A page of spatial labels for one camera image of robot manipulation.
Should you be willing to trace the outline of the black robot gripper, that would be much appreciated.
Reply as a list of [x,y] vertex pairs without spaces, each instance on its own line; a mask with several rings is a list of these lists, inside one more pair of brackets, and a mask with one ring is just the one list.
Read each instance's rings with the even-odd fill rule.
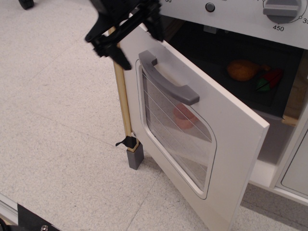
[[91,3],[98,12],[98,19],[85,41],[124,70],[131,70],[132,66],[117,43],[136,27],[144,24],[152,38],[164,40],[158,0],[92,0]]

